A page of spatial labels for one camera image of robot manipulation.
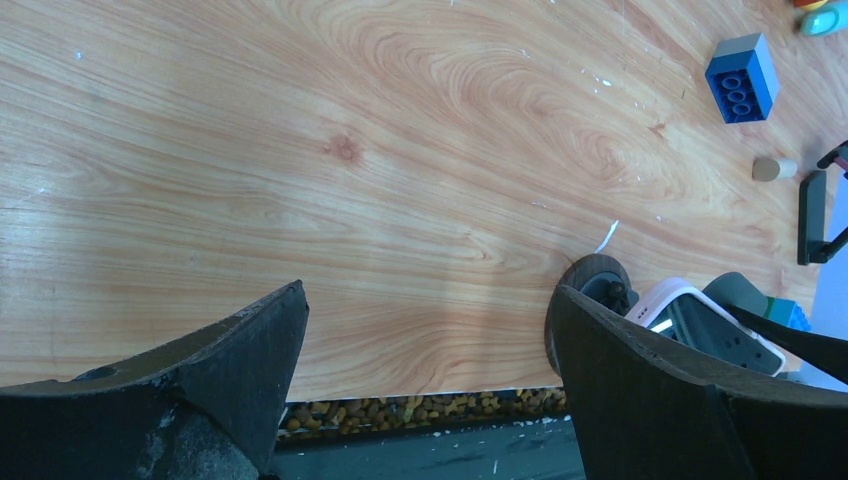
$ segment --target blue building block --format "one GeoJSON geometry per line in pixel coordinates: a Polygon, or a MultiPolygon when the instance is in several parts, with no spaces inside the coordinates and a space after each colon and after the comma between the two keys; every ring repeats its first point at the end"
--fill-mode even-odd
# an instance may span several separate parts
{"type": "Polygon", "coordinates": [[[768,301],[765,317],[772,322],[802,332],[812,330],[810,322],[807,321],[807,316],[804,315],[804,309],[798,303],[785,298],[774,297],[768,297],[768,301]]]}
{"type": "Polygon", "coordinates": [[[706,76],[725,123],[765,120],[780,91],[762,33],[719,43],[706,76]]]}

